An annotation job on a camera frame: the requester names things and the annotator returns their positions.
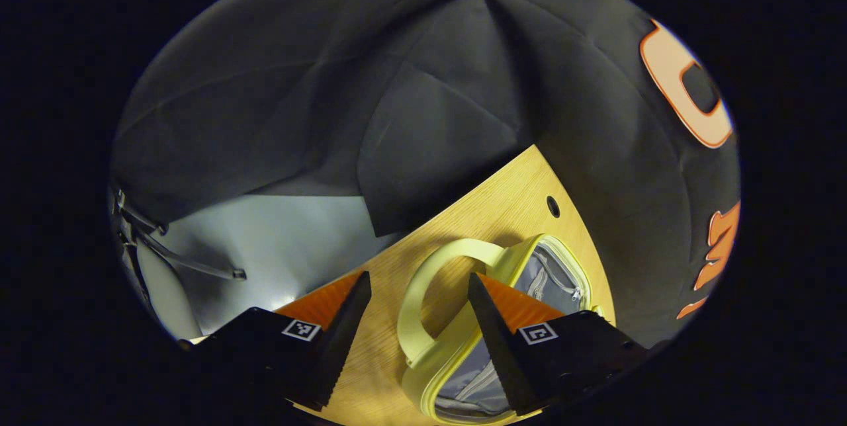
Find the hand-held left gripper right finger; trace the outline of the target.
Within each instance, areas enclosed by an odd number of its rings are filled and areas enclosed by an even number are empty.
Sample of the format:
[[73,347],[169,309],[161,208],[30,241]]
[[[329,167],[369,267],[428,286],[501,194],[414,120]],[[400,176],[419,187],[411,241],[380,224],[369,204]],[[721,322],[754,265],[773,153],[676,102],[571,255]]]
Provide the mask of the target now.
[[481,273],[470,275],[468,300],[519,416],[583,402],[652,353],[596,312],[564,314]]

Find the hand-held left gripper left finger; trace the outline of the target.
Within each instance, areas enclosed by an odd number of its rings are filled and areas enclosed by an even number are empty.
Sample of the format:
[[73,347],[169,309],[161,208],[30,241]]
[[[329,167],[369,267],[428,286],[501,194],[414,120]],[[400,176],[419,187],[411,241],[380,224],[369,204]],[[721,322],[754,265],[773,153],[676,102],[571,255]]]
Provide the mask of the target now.
[[252,306],[200,341],[181,341],[194,374],[236,391],[327,407],[371,299],[355,271],[277,310]]

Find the pale yellow suitcase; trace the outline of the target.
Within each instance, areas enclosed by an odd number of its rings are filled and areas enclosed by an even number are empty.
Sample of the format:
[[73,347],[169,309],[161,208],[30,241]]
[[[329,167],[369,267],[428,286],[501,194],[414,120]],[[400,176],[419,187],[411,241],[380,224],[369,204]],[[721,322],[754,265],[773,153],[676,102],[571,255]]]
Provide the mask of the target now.
[[402,389],[421,414],[448,426],[499,426],[517,418],[479,329],[474,309],[462,308],[437,336],[422,324],[424,296],[436,274],[458,257],[484,264],[484,275],[564,314],[596,312],[613,321],[615,308],[602,267],[591,267],[551,234],[502,247],[458,239],[434,251],[412,276],[397,321],[406,357]]

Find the grey metal stand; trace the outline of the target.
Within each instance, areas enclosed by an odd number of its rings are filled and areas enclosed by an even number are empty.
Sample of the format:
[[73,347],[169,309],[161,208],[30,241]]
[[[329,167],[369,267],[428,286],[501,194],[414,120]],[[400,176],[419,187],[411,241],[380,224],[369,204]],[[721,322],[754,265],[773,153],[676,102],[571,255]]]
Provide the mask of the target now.
[[124,264],[125,269],[128,270],[131,284],[135,285],[135,290],[139,294],[142,304],[145,305],[151,314],[154,314],[152,299],[148,287],[146,287],[146,281],[142,276],[138,258],[138,248],[140,246],[151,249],[155,257],[162,260],[167,267],[186,267],[187,269],[204,273],[204,275],[230,281],[243,282],[247,279],[244,269],[240,269],[229,263],[217,266],[208,265],[202,261],[197,261],[185,255],[170,251],[169,248],[166,248],[166,246],[152,236],[154,233],[166,234],[166,224],[158,224],[131,206],[127,202],[124,191],[115,183],[109,184],[108,194],[110,223],[116,236],[116,248],[119,259]]

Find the black backdrop cloth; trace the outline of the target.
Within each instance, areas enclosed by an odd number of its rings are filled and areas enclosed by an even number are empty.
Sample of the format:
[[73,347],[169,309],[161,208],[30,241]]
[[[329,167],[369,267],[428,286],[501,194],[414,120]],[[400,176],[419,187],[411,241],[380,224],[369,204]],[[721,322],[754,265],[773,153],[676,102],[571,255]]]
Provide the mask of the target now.
[[530,146],[620,329],[692,323],[735,241],[738,137],[701,58],[630,0],[218,0],[139,77],[110,184],[173,252],[246,272],[140,251],[142,307],[177,339],[354,269]]

